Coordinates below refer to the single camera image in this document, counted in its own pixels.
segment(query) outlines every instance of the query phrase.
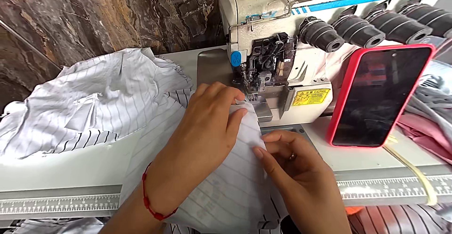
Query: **red bracelet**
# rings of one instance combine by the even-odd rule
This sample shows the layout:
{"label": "red bracelet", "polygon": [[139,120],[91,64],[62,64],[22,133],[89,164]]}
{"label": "red bracelet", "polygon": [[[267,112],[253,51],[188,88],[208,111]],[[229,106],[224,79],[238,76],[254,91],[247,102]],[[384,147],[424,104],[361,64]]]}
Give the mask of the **red bracelet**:
{"label": "red bracelet", "polygon": [[173,211],[171,214],[167,215],[167,216],[164,216],[164,215],[162,215],[162,214],[160,214],[160,213],[154,212],[154,210],[152,210],[152,209],[150,208],[149,198],[147,197],[147,194],[146,194],[145,180],[146,180],[146,175],[147,175],[147,169],[149,168],[149,166],[150,166],[151,163],[152,163],[152,162],[150,162],[149,165],[146,167],[146,170],[144,171],[143,176],[142,176],[142,178],[141,178],[141,180],[143,181],[143,200],[144,200],[144,206],[149,210],[149,212],[152,214],[152,216],[153,216],[155,219],[161,221],[161,220],[163,220],[163,219],[166,219],[166,218],[172,216],[174,213],[176,213],[177,208],[174,209],[174,211]]}

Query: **ring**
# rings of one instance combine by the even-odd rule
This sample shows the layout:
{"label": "ring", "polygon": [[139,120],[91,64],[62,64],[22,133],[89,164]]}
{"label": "ring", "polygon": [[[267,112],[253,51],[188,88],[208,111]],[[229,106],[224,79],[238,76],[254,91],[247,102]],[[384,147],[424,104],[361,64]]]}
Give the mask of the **ring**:
{"label": "ring", "polygon": [[296,153],[292,153],[288,160],[289,161],[293,161],[293,160],[295,160],[295,158],[297,158],[297,154]]}

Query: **yellow warning sticker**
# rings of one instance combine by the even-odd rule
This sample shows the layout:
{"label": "yellow warning sticker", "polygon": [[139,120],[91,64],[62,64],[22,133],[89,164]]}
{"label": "yellow warning sticker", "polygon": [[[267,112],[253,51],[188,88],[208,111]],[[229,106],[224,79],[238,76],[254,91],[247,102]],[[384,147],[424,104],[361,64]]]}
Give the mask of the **yellow warning sticker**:
{"label": "yellow warning sticker", "polygon": [[330,92],[329,88],[298,91],[292,106],[323,103]]}

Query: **ruler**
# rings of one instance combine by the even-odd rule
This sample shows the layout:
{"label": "ruler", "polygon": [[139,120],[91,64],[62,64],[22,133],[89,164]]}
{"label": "ruler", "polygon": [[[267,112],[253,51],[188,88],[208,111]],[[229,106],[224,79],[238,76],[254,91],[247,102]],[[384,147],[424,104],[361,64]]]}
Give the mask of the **ruler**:
{"label": "ruler", "polygon": [[81,196],[53,196],[0,200],[0,216],[12,214],[79,213],[110,211],[119,208],[119,193]]}
{"label": "ruler", "polygon": [[[452,175],[426,177],[438,196],[452,196]],[[416,177],[378,178],[337,182],[343,200],[426,197]]]}
{"label": "ruler", "polygon": [[[438,196],[452,196],[452,175],[427,176]],[[357,205],[405,204],[401,198],[426,197],[416,177],[377,178],[337,181],[342,199],[356,201]],[[0,219],[45,217],[83,217],[112,215],[119,208],[119,193],[17,198],[0,200]]]}

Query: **red phone case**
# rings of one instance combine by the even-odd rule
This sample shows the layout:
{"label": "red phone case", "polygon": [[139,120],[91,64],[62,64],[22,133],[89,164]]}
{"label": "red phone case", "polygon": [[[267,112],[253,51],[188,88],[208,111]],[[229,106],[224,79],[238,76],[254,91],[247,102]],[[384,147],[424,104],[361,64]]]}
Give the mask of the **red phone case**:
{"label": "red phone case", "polygon": [[[334,147],[354,147],[354,148],[378,148],[381,147],[380,146],[376,146],[376,147],[358,147],[358,146],[336,146],[333,145],[333,138],[335,136],[336,133],[336,129],[338,127],[339,124],[339,120],[340,117],[342,115],[342,111],[343,108],[345,106],[345,103],[347,101],[347,97],[348,97],[348,93],[350,92],[350,88],[352,87],[352,83],[353,80],[355,78],[355,74],[356,71],[358,69],[358,65],[359,62],[361,61],[361,58],[364,54],[368,53],[368,52],[373,52],[373,51],[382,51],[382,50],[392,50],[392,49],[405,49],[405,48],[430,48],[432,50],[432,52],[430,53],[430,56],[428,57],[427,61],[424,64],[424,67],[421,70],[421,73],[418,77],[422,75],[422,73],[424,72],[424,69],[426,67],[426,64],[428,64],[430,62],[430,60],[432,59],[434,53],[435,53],[435,48],[434,46],[430,45],[430,44],[412,44],[412,45],[393,45],[393,46],[381,46],[381,47],[374,47],[374,48],[360,48],[357,49],[355,52],[352,53],[352,55],[350,56],[350,62],[348,63],[348,67],[347,67],[347,71],[345,73],[343,82],[342,82],[342,88],[339,92],[338,95],[338,99],[336,102],[336,107],[333,111],[333,116],[331,117],[331,122],[330,125],[328,126],[328,129],[326,131],[326,141],[334,146]],[[400,115],[402,114],[403,110],[405,109],[405,106],[408,104],[408,101],[410,100],[411,95],[415,92],[417,83],[413,86],[413,88],[410,91],[410,94],[408,95],[408,97],[405,100],[405,103],[403,104],[402,108],[400,109],[399,113],[397,114],[397,117],[395,119],[395,122],[392,124],[391,129],[388,132],[387,137],[389,136],[389,133],[391,133],[392,129],[394,128],[394,126],[396,125]]]}

